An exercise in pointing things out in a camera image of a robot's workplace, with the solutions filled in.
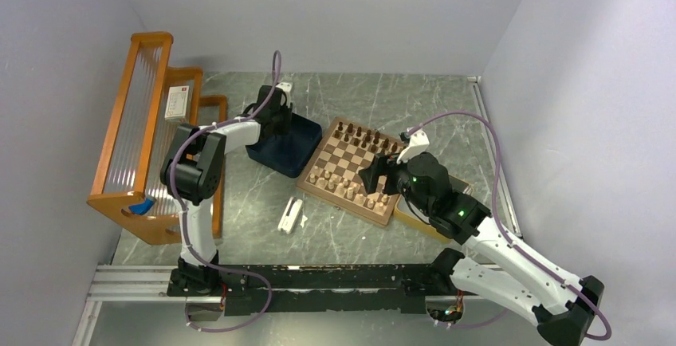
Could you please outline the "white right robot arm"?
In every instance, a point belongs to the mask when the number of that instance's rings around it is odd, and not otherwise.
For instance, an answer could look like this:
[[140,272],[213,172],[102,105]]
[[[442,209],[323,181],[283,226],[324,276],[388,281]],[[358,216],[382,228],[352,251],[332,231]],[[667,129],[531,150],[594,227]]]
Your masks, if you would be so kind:
[[491,270],[460,251],[445,250],[430,272],[437,292],[456,288],[484,297],[526,319],[551,345],[611,337],[611,325],[599,309],[603,283],[569,273],[511,237],[489,208],[454,190],[447,169],[432,154],[406,161],[378,154],[359,176],[367,193],[383,181],[384,194],[401,195],[438,233],[500,267]]

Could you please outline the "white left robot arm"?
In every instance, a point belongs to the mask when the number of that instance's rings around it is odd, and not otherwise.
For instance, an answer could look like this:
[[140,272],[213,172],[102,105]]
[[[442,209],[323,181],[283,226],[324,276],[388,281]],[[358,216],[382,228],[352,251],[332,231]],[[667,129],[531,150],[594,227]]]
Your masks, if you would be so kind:
[[179,210],[182,249],[178,271],[202,295],[216,291],[221,273],[214,265],[218,251],[211,232],[210,204],[221,183],[226,155],[291,126],[293,85],[262,86],[258,99],[234,118],[211,125],[180,124],[171,142],[160,180]]

